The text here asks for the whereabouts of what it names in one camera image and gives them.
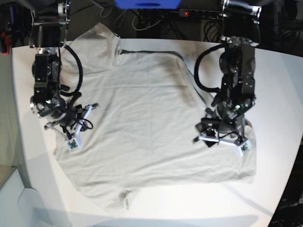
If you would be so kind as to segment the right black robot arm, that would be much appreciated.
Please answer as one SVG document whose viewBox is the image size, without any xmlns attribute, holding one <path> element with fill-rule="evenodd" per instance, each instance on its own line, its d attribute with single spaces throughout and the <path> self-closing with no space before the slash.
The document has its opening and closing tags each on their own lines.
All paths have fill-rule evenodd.
<svg viewBox="0 0 303 227">
<path fill-rule="evenodd" d="M 75 51 L 66 44 L 70 21 L 69 0 L 44 0 L 32 11 L 32 29 L 29 46 L 37 49 L 32 65 L 34 94 L 30 108 L 39 118 L 46 118 L 45 130 L 52 129 L 64 138 L 69 151 L 80 148 L 80 133 L 92 130 L 88 120 L 98 104 L 75 105 L 81 97 L 83 67 Z M 74 91 L 60 81 L 62 70 L 61 48 L 67 50 L 76 61 L 79 80 Z"/>
</svg>

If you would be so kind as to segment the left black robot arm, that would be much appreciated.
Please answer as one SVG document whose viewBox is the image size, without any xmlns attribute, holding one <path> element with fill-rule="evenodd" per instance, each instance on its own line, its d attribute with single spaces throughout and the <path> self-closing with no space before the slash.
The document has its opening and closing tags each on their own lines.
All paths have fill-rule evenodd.
<svg viewBox="0 0 303 227">
<path fill-rule="evenodd" d="M 193 142 L 203 141 L 209 148 L 214 144 L 231 144 L 240 157 L 250 150 L 250 140 L 245 136 L 245 113 L 255 104 L 256 68 L 255 47 L 260 43 L 259 16 L 261 6 L 245 0 L 223 0 L 222 43 L 201 53 L 194 67 L 194 81 L 199 89 L 215 93 L 211 103 L 214 110 L 206 108 L 206 116 L 195 126 L 198 136 Z M 202 59 L 224 49 L 219 59 L 223 73 L 221 87 L 209 88 L 199 79 Z"/>
</svg>

